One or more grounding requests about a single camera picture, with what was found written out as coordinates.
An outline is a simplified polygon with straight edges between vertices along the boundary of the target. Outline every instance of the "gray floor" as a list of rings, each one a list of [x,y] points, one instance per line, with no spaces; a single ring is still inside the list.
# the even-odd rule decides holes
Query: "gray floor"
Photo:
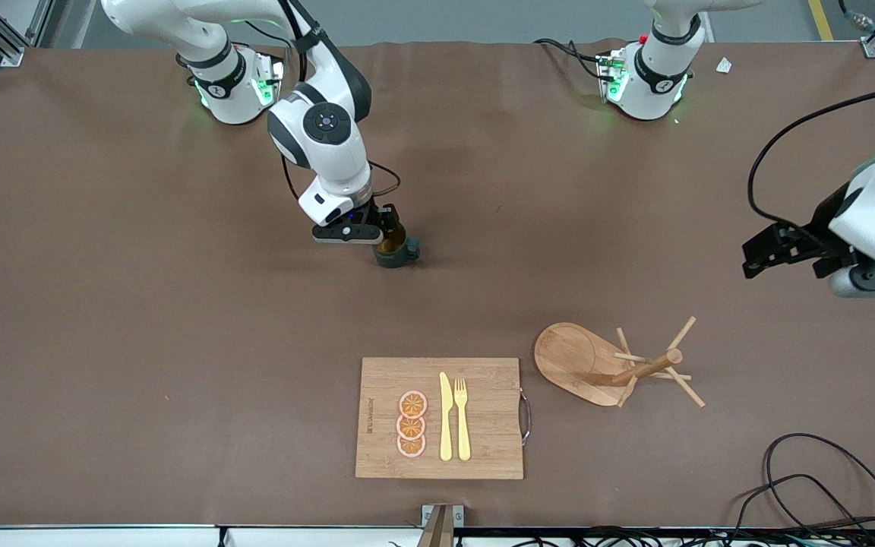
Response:
[[[162,48],[115,28],[97,0],[63,0],[46,44],[62,48]],[[850,0],[851,9],[875,17],[875,0]],[[836,0],[823,0],[834,36],[858,32],[839,13]],[[341,46],[378,42],[472,41],[527,43],[550,37],[593,42],[606,37],[633,39],[650,28],[640,0],[305,0],[306,8]],[[263,24],[274,34],[285,34]],[[272,44],[244,24],[228,25],[233,40]],[[760,6],[711,14],[719,42],[784,42],[819,39],[807,0],[767,0]]]

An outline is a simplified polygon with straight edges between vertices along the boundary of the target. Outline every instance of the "plastic fork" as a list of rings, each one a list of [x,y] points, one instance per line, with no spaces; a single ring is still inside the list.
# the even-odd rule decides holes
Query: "plastic fork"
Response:
[[[472,441],[468,437],[468,419],[465,418],[465,405],[468,404],[465,378],[454,378],[454,404],[458,406],[458,458],[468,461],[472,458]]]

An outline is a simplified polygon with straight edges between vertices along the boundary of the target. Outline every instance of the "table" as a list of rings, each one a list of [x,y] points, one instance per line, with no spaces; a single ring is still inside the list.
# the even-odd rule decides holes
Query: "table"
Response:
[[[171,52],[31,49],[0,74],[0,523],[395,525],[458,502],[476,526],[716,526],[782,433],[875,470],[875,301],[806,266],[740,268],[766,225],[751,160],[875,90],[857,45],[705,46],[658,122],[604,107],[541,46],[346,54],[374,87],[369,158],[403,177],[422,243],[406,269],[312,242],[264,122],[212,122]],[[771,153],[758,200],[803,221],[874,151],[875,101],[828,115]],[[656,354],[688,315],[681,371],[705,409],[669,381],[594,407],[532,363],[554,322]],[[363,356],[520,357],[525,480],[354,478]],[[792,443],[789,471],[875,513],[840,457]],[[787,523],[769,503],[747,522]]]

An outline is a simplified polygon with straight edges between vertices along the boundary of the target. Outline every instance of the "plastic knife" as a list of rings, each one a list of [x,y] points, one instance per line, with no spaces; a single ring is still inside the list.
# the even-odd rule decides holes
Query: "plastic knife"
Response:
[[[448,415],[453,407],[451,382],[447,380],[447,374],[441,373],[441,459],[444,461],[451,461],[451,426],[448,425]]]

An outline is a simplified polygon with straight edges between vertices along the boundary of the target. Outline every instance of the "orange slice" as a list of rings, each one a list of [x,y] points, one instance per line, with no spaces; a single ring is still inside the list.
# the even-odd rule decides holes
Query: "orange slice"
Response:
[[[399,416],[396,419],[396,433],[402,439],[414,441],[420,439],[421,435],[424,434],[425,425],[426,423],[424,423],[423,418],[404,418],[404,416]]]
[[[424,447],[426,447],[427,444],[428,443],[423,436],[420,439],[414,439],[413,441],[398,437],[396,439],[396,450],[403,454],[403,456],[417,457],[424,453]]]
[[[400,395],[399,408],[403,418],[421,418],[428,409],[428,399],[420,391],[407,391]]]

